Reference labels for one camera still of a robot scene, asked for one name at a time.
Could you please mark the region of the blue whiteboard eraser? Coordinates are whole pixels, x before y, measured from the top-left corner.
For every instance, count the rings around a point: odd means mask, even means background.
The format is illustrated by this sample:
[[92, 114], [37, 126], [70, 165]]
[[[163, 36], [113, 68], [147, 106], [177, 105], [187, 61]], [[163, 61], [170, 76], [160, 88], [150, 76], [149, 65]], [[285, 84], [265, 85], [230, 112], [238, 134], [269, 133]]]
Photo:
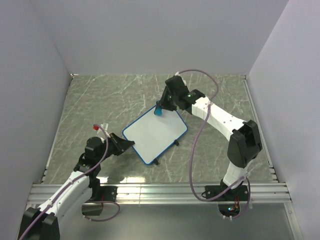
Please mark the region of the blue whiteboard eraser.
[[162, 116], [163, 109], [161, 107], [156, 106], [153, 112], [156, 116]]

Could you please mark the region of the blue framed small whiteboard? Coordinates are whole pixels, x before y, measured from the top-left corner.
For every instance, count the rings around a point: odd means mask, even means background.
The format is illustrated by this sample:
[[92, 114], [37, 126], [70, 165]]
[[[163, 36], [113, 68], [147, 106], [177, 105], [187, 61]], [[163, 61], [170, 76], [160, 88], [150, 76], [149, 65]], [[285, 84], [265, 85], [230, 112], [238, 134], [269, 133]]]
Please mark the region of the blue framed small whiteboard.
[[154, 159], [158, 159], [188, 131], [177, 111], [163, 109], [162, 116], [156, 116], [155, 108], [153, 106], [122, 130], [126, 140], [135, 142], [133, 150], [145, 165], [153, 164]]

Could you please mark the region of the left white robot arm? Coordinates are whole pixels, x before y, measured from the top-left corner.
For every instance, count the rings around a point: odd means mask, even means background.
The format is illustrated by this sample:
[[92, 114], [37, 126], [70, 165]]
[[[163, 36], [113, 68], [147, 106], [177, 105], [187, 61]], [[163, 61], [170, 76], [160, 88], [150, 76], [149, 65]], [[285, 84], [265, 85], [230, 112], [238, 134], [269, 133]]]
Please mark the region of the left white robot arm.
[[59, 240], [64, 223], [87, 201], [101, 203], [102, 189], [97, 178], [101, 163], [111, 155], [119, 156], [132, 147], [134, 141], [114, 133], [87, 140], [84, 153], [66, 182], [39, 207], [29, 207], [23, 214], [18, 239]]

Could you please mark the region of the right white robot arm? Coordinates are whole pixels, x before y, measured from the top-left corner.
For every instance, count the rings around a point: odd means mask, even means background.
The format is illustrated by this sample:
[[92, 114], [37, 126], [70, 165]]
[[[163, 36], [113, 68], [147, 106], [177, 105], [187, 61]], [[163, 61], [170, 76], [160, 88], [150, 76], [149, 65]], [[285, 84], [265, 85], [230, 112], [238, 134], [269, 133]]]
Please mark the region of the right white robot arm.
[[221, 190], [208, 201], [213, 202], [220, 197], [232, 200], [238, 195], [238, 187], [246, 179], [248, 165], [263, 148], [257, 123], [253, 120], [244, 121], [231, 115], [196, 89], [189, 91], [186, 86], [182, 86], [174, 90], [166, 86], [160, 100], [156, 103], [154, 113], [159, 115], [163, 110], [176, 111], [177, 109], [202, 119], [202, 128], [209, 124], [228, 141], [229, 165], [221, 180]]

